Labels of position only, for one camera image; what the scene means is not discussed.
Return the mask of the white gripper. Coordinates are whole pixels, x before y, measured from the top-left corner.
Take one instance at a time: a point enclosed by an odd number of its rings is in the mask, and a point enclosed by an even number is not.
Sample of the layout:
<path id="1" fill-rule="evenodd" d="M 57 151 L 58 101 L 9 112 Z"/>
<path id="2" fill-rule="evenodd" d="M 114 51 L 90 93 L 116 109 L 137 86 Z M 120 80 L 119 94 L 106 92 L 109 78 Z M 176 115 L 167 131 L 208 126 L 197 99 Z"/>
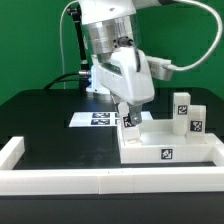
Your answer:
<path id="1" fill-rule="evenodd" d="M 108 65 L 100 63 L 96 56 L 92 57 L 98 82 L 113 93 L 112 100 L 119 116 L 128 114 L 132 126 L 142 122 L 141 104 L 152 101 L 155 95 L 146 56 L 141 50 L 138 53 L 140 71 L 136 68 L 133 47 L 121 47 L 113 52 Z"/>

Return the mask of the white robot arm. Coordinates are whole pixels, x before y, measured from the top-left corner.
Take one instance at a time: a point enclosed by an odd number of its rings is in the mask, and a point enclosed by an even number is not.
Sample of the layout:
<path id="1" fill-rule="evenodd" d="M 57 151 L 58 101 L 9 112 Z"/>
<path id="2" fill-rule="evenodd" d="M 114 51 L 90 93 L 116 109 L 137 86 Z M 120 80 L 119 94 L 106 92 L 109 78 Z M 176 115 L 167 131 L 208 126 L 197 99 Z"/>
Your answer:
<path id="1" fill-rule="evenodd" d="M 136 126 L 142 122 L 142 105 L 154 99 L 154 75 L 168 80 L 171 62 L 148 57 L 137 47 L 133 17 L 141 8 L 172 4 L 174 0 L 79 0 L 81 22 L 92 45 L 92 62 L 98 83 L 113 96 L 117 106 L 125 104 L 124 117 Z"/>

